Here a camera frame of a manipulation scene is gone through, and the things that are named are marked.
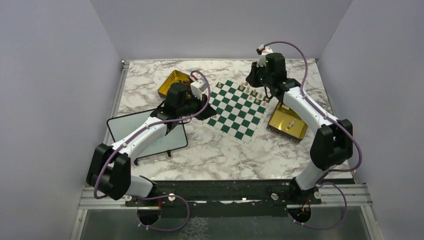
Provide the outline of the light king chess piece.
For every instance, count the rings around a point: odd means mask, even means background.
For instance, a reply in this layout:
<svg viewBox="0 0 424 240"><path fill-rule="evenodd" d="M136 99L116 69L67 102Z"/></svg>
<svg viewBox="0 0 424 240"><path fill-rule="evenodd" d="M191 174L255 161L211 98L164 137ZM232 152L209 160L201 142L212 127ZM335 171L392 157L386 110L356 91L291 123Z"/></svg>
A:
<svg viewBox="0 0 424 240"><path fill-rule="evenodd" d="M250 94L250 85L246 82L245 86L246 86L246 93Z"/></svg>

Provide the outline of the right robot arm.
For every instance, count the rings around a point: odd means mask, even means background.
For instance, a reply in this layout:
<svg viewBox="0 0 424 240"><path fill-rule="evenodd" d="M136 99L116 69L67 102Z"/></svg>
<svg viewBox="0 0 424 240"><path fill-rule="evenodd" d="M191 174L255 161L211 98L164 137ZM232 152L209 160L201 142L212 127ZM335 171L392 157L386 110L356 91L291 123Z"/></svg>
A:
<svg viewBox="0 0 424 240"><path fill-rule="evenodd" d="M300 204L329 170L352 157L353 125L328 113L308 97L300 82L288 78L286 59L281 53L262 53L251 64L246 81L253 88L269 90L273 98L293 110L314 131L310 162L289 183L289 199Z"/></svg>

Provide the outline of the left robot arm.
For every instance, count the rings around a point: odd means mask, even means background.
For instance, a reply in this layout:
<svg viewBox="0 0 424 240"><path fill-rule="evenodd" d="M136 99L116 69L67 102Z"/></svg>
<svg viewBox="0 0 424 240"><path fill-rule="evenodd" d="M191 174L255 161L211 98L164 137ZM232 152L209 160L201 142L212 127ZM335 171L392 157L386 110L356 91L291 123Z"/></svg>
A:
<svg viewBox="0 0 424 240"><path fill-rule="evenodd" d="M133 161L149 146L167 136L185 120L205 120L217 112L210 106L211 87L207 80L198 79L190 85L173 83L165 100L155 108L144 123L129 135L111 145L99 144L93 152L86 183L94 188L93 196L118 200L137 196L144 205L157 200L154 182L144 176L131 174Z"/></svg>

